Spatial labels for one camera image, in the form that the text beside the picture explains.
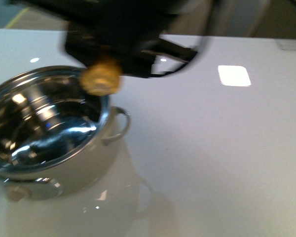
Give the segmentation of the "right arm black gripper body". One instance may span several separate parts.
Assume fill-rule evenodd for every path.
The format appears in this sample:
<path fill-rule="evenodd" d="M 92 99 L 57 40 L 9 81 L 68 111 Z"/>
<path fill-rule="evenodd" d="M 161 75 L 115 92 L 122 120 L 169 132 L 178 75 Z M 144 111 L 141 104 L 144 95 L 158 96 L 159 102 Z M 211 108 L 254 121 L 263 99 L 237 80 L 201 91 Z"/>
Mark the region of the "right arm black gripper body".
<path fill-rule="evenodd" d="M 184 65 L 196 51 L 161 39 L 185 0 L 25 0 L 24 5 L 68 21 L 65 51 L 87 67 L 102 53 L 124 74 L 150 74 L 158 55 Z"/>

